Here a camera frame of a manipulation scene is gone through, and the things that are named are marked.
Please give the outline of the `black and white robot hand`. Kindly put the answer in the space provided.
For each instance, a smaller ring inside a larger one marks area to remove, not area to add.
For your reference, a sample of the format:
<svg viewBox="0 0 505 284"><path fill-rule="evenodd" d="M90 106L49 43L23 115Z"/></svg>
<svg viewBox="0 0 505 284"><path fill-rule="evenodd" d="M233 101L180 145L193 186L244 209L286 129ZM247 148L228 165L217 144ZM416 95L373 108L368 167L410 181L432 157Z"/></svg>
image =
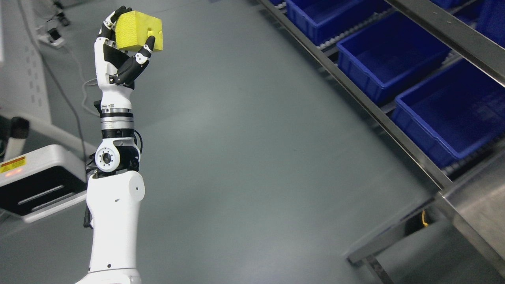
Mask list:
<svg viewBox="0 0 505 284"><path fill-rule="evenodd" d="M102 91L99 111L104 114L112 108L132 109L131 92L134 81L150 63L154 52L156 38L149 36L140 49L128 56L119 50L116 44L116 24L120 16L133 11L130 7L121 6L110 13L99 29L94 42L94 63L96 81Z"/></svg>

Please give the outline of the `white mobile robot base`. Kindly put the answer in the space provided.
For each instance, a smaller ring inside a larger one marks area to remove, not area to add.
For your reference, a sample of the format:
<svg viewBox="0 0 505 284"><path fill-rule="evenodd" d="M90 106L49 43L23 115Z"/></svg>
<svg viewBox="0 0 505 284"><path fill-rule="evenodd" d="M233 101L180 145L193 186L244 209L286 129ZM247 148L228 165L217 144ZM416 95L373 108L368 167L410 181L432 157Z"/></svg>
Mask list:
<svg viewBox="0 0 505 284"><path fill-rule="evenodd" d="M15 116L1 161L1 210L33 223L86 200L83 160L59 144L23 153L30 122Z"/></svg>

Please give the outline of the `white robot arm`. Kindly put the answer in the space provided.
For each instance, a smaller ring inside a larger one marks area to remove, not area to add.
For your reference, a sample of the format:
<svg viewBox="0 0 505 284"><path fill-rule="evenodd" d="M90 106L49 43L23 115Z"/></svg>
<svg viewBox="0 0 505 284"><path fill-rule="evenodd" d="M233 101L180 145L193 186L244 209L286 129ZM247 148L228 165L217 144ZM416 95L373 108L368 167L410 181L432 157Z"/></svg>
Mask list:
<svg viewBox="0 0 505 284"><path fill-rule="evenodd" d="M141 284L137 269L139 211L146 193L139 173L142 138L131 106L94 103L102 142L87 180L85 225L93 230L87 274L80 284Z"/></svg>

